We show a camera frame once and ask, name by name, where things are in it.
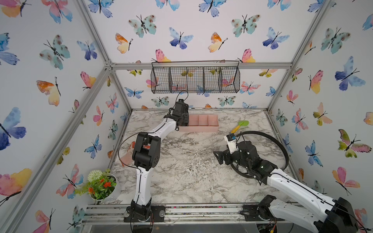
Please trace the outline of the black belt coil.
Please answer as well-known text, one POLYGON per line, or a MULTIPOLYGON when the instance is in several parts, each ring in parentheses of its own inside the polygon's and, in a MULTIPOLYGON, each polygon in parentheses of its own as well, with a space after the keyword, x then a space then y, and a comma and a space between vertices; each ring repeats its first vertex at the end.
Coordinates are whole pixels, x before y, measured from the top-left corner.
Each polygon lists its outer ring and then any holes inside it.
POLYGON ((268 160, 277 165, 269 177, 279 171, 285 171, 290 163, 290 156, 284 145, 275 137, 259 131, 245 131, 235 134, 237 138, 237 145, 241 142, 250 141, 257 149, 257 153, 261 159, 268 160))

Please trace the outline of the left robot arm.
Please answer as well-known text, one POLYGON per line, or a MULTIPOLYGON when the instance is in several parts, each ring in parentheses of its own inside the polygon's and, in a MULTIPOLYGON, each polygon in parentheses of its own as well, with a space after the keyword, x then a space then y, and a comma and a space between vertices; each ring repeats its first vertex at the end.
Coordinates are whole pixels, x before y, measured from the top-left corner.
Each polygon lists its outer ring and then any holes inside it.
POLYGON ((136 169, 136 192, 131 205, 127 208, 128 216, 124 220, 145 222, 152 216, 151 178, 153 169, 160 160, 161 142, 173 131, 189 123, 189 105, 184 99, 178 99, 164 116, 164 120, 149 132, 136 133, 135 147, 132 155, 136 169))

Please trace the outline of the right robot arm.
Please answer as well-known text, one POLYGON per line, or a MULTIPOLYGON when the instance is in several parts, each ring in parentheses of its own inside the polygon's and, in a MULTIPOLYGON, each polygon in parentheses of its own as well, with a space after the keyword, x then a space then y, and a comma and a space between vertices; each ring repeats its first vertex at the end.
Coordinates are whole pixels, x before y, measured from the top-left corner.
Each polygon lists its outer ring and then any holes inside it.
POLYGON ((227 147, 225 151, 213 152, 219 164, 230 165, 235 162, 260 184, 281 191, 297 203, 286 203, 273 195, 267 195, 258 204, 258 213, 262 219, 283 219, 313 233, 368 231, 355 216, 350 202, 344 198, 335 200, 290 177, 272 162, 260 158, 251 142, 237 144, 231 141, 227 147))

